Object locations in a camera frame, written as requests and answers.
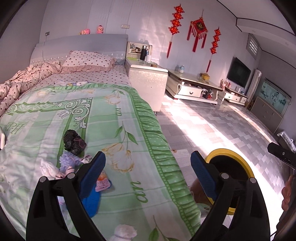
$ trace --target blanket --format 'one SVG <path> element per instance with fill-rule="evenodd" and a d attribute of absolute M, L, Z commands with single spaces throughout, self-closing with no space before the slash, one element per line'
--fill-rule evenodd
<path fill-rule="evenodd" d="M 112 187 L 102 191 L 92 218 L 106 240 L 125 227 L 134 241 L 187 241 L 199 228 L 200 210 L 154 113 L 134 88 L 48 86 L 11 105 L 0 127 L 7 136 L 0 151 L 0 204 L 23 237 L 41 163 L 59 167 L 68 129 L 87 143 L 81 156 L 100 150 L 106 155 Z M 66 209 L 63 216 L 77 235 Z"/>
<path fill-rule="evenodd" d="M 59 61 L 32 64 L 25 70 L 19 70 L 11 79 L 0 84 L 0 116 L 16 101 L 20 94 L 59 71 Z"/>

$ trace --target screw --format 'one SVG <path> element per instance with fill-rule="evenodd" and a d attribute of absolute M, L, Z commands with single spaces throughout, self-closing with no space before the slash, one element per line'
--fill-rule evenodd
<path fill-rule="evenodd" d="M 227 173 L 222 173 L 222 174 L 221 174 L 221 177 L 222 177 L 223 179 L 228 179 L 228 178 L 229 178 L 229 175 L 228 175 Z"/>
<path fill-rule="evenodd" d="M 67 178 L 72 179 L 75 177 L 75 173 L 71 172 L 67 175 Z"/>
<path fill-rule="evenodd" d="M 254 177 L 251 177 L 251 178 L 250 178 L 250 182 L 251 182 L 251 183 L 256 183 L 256 182 L 257 182 L 257 180 L 256 180 L 256 178 L 254 178 Z"/>
<path fill-rule="evenodd" d="M 45 181 L 46 181 L 46 177 L 41 177 L 41 178 L 39 178 L 39 181 L 40 181 L 41 183 L 45 182 Z"/>

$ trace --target polka dot pillowcase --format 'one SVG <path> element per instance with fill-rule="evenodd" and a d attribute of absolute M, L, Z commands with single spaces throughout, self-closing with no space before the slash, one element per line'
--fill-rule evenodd
<path fill-rule="evenodd" d="M 62 65 L 62 73 L 71 72 L 109 72 L 113 69 L 115 59 L 100 53 L 87 51 L 71 51 Z"/>

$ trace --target polka dot bedsheet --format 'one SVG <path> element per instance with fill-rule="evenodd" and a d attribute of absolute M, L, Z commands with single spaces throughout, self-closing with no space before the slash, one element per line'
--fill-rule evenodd
<path fill-rule="evenodd" d="M 49 85 L 79 85 L 80 83 L 83 84 L 85 81 L 91 83 L 131 86 L 125 67 L 122 65 L 115 65 L 112 70 L 103 73 L 81 71 L 67 74 L 53 74 L 28 90 L 26 94 Z"/>

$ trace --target cup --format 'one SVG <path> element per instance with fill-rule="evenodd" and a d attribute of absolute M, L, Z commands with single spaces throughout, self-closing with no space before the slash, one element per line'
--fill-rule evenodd
<path fill-rule="evenodd" d="M 151 62 L 152 55 L 146 55 L 146 62 Z"/>

